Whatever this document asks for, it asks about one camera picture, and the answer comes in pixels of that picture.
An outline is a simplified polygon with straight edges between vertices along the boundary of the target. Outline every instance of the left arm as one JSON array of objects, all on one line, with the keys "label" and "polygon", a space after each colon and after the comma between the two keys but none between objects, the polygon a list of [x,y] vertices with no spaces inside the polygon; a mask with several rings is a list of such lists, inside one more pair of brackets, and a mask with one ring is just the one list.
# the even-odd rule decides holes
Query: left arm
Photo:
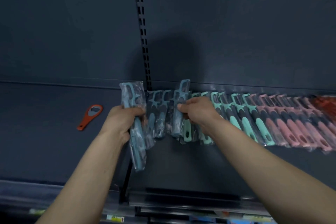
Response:
[{"label": "left arm", "polygon": [[70,179],[53,204],[36,222],[91,224],[100,221],[122,146],[141,108],[116,106],[109,112],[97,137],[92,141]]}]

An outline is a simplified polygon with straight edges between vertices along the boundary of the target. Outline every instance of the right arm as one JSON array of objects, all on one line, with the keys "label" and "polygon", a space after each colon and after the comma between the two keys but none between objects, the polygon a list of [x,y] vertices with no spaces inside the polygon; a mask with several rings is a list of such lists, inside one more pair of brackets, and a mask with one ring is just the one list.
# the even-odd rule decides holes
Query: right arm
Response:
[{"label": "right arm", "polygon": [[205,97],[179,110],[209,135],[278,223],[336,223],[336,191],[224,120]]}]

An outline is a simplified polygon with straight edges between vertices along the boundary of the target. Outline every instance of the orange bottle opener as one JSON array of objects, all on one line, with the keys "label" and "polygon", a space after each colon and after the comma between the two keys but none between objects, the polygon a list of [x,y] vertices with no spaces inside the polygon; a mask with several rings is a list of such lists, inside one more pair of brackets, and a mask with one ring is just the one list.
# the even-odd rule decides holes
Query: orange bottle opener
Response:
[{"label": "orange bottle opener", "polygon": [[101,105],[91,105],[84,115],[81,123],[77,127],[79,131],[82,131],[90,121],[97,117],[103,111],[103,106]]}]

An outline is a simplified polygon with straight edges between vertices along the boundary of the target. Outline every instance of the hand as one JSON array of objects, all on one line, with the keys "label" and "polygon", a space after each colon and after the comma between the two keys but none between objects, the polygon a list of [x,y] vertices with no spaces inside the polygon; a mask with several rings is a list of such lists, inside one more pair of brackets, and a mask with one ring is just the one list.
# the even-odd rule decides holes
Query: hand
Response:
[{"label": "hand", "polygon": [[212,120],[222,119],[207,97],[191,98],[185,104],[178,104],[177,108],[185,114],[185,119],[200,125],[202,132],[206,135],[209,135],[207,127]]},{"label": "hand", "polygon": [[140,107],[123,108],[121,105],[115,106],[108,113],[99,134],[117,136],[125,144],[129,140],[128,130],[132,126],[135,116],[141,116],[144,113],[145,110]]}]

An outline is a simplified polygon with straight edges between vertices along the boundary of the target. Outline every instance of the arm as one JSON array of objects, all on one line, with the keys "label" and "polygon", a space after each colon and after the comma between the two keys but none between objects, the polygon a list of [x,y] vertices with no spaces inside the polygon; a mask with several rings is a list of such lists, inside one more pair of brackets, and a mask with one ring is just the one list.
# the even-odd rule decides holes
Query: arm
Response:
[{"label": "arm", "polygon": [[336,223],[336,191],[251,140],[207,98],[192,98],[179,110],[214,140],[275,221]]},{"label": "arm", "polygon": [[111,109],[101,131],[37,224],[91,224],[100,221],[121,148],[129,139],[127,130],[134,117],[142,114],[141,108],[116,106]]}]

